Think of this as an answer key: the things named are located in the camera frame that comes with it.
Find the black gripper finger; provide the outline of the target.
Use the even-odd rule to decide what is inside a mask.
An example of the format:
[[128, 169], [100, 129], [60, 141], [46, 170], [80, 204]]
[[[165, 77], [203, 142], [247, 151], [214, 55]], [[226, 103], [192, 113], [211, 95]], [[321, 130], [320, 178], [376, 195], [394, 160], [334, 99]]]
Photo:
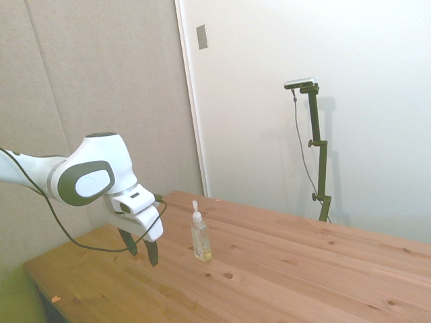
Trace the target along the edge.
[[154, 242], [151, 242], [148, 240], [143, 240], [143, 241], [147, 249], [147, 255], [148, 255], [150, 264], [152, 266], [156, 266], [159, 261], [157, 241], [154, 241]]
[[132, 235], [121, 228], [118, 228], [118, 231], [130, 254], [136, 256], [138, 254], [138, 249]]

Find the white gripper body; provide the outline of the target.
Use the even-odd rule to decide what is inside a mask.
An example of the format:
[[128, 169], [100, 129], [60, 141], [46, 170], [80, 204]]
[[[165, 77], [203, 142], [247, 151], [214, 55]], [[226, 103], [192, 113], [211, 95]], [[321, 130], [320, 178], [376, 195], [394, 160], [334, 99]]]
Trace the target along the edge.
[[110, 224], [151, 242], [163, 234], [154, 196], [104, 196], [104, 202]]

